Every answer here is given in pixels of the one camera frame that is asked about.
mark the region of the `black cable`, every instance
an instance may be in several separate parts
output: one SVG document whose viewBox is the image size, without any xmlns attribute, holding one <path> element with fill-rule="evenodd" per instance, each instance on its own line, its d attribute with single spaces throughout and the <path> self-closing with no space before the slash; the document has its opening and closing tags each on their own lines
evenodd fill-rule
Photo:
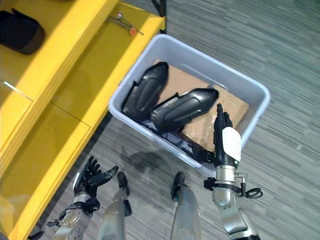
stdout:
<svg viewBox="0 0 320 240">
<path fill-rule="evenodd" d="M 246 183 L 241 183 L 241 197 L 246 197 L 247 199 L 259 199 L 264 195 L 260 187 L 252 188 L 246 191 Z"/>
<path fill-rule="evenodd" d="M 245 192 L 245 197 L 247 199 L 259 199 L 264 195 L 264 193 L 261 191 L 260 187 L 252 188 L 249 191 Z"/>
</svg>

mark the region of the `metal tool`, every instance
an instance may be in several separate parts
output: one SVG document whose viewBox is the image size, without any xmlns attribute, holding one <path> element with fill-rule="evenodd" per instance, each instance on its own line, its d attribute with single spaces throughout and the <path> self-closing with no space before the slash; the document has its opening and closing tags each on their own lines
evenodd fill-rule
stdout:
<svg viewBox="0 0 320 240">
<path fill-rule="evenodd" d="M 137 33 L 141 34 L 142 36 L 144 35 L 143 32 L 139 31 L 134 25 L 132 25 L 128 20 L 124 18 L 124 15 L 122 12 L 118 12 L 116 17 L 109 16 L 107 18 L 107 21 L 117 24 L 124 29 L 127 29 L 131 36 L 135 36 Z"/>
</svg>

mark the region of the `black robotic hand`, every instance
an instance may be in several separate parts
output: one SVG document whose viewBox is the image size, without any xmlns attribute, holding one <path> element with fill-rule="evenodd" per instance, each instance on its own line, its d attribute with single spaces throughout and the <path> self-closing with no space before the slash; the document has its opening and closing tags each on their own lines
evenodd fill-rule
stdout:
<svg viewBox="0 0 320 240">
<path fill-rule="evenodd" d="M 238 144 L 240 144 L 238 142 L 239 140 L 234 141 L 234 139 L 228 139 L 227 141 L 224 141 L 224 138 L 225 140 L 226 138 L 230 138 L 230 134 L 223 134 L 224 129 L 228 127 L 230 128 L 233 127 L 232 121 L 230 120 L 229 114 L 223 111 L 222 105 L 219 103 L 217 105 L 217 114 L 216 114 L 216 119 L 214 121 L 214 134 L 213 134 L 213 143 L 214 143 L 214 149 L 215 149 L 213 164 L 215 167 L 221 166 L 221 165 L 229 165 L 237 168 L 239 164 L 238 160 L 234 159 L 232 156 L 230 156 L 230 154 L 227 154 L 225 151 L 227 141 L 229 146 L 234 144 L 234 146 L 231 146 L 234 148 L 239 148 Z"/>
<path fill-rule="evenodd" d="M 87 193 L 95 198 L 98 187 L 109 182 L 119 169 L 118 166 L 114 166 L 110 170 L 102 172 L 99 168 L 100 164 L 94 156 L 91 156 L 76 179 L 73 187 L 75 196 L 79 193 Z"/>
</svg>

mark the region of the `cardboard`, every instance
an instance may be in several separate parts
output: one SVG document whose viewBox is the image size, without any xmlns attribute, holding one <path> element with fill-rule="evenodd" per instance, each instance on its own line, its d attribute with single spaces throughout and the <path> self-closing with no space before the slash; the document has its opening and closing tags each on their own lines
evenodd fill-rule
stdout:
<svg viewBox="0 0 320 240">
<path fill-rule="evenodd" d="M 217 104 L 222 104 L 223 111 L 229 113 L 235 129 L 250 107 L 249 104 L 237 98 L 221 86 L 215 84 L 213 88 L 219 92 L 219 98 L 214 103 L 214 106 L 207 114 L 195 118 L 192 122 L 185 125 L 182 130 L 182 133 L 189 139 L 211 152 L 215 150 L 214 123 L 217 117 Z"/>
<path fill-rule="evenodd" d="M 168 83 L 162 91 L 158 104 L 172 97 L 176 93 L 183 95 L 196 88 L 207 88 L 209 84 L 174 66 L 169 66 Z"/>
</svg>

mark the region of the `cardboard sheet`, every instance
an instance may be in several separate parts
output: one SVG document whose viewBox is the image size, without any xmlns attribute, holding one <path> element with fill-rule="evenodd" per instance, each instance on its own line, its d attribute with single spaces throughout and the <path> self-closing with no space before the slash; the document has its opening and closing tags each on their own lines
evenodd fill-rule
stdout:
<svg viewBox="0 0 320 240">
<path fill-rule="evenodd" d="M 214 151 L 214 123 L 217 117 L 217 104 L 222 104 L 223 111 L 228 112 L 233 127 L 236 129 L 249 110 L 249 105 L 219 85 L 213 86 L 219 92 L 219 98 L 211 110 L 188 123 L 182 133 L 208 151 Z"/>
</svg>

